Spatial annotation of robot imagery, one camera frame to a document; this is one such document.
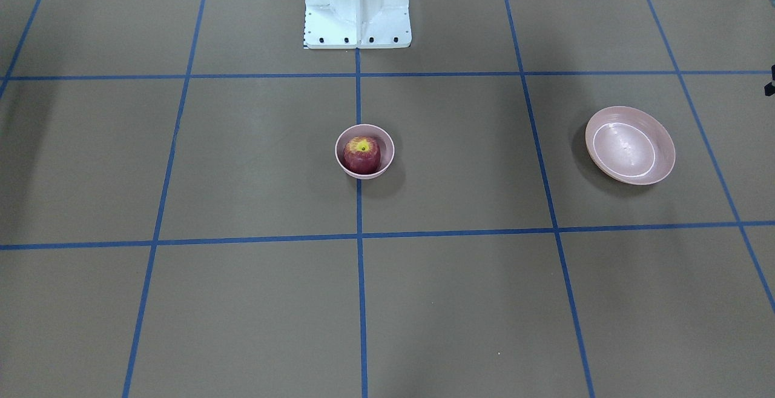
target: bowl with apple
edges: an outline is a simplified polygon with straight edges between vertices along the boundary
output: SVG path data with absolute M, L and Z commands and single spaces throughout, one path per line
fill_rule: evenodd
M 357 124 L 343 131 L 334 147 L 337 163 L 360 180 L 379 177 L 393 163 L 395 146 L 390 135 L 371 124 Z

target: red apple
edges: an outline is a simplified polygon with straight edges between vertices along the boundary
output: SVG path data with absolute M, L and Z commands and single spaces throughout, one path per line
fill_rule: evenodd
M 356 136 L 344 146 L 344 167 L 356 174 L 373 174 L 380 168 L 380 146 L 371 136 Z

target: white bracket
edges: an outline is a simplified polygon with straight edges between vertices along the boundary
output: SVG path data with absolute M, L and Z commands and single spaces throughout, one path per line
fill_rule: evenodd
M 307 48 L 405 48 L 409 0 L 305 0 Z

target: small pink bowl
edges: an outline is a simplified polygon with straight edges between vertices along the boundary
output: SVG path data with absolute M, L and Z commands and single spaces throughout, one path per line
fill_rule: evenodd
M 371 136 L 377 140 L 377 144 L 380 146 L 381 156 L 379 171 L 373 174 L 356 174 L 344 167 L 342 160 L 344 146 L 347 144 L 347 142 L 349 142 L 350 139 L 354 138 L 355 136 Z M 340 164 L 341 169 L 347 172 L 349 176 L 359 178 L 360 180 L 368 180 L 370 178 L 376 178 L 382 175 L 382 172 L 385 172 L 385 169 L 388 169 L 390 164 L 393 163 L 393 156 L 395 156 L 395 146 L 393 145 L 393 139 L 386 131 L 382 130 L 382 128 L 371 124 L 358 124 L 353 125 L 351 128 L 347 128 L 347 130 L 340 134 L 337 139 L 337 144 L 334 146 L 334 155 L 337 157 L 337 163 Z

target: oval plate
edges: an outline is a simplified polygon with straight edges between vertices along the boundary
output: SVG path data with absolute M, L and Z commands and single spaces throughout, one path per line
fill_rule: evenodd
M 670 134 L 644 111 L 614 105 L 587 123 L 587 150 L 598 168 L 620 182 L 653 185 L 673 171 L 676 149 Z

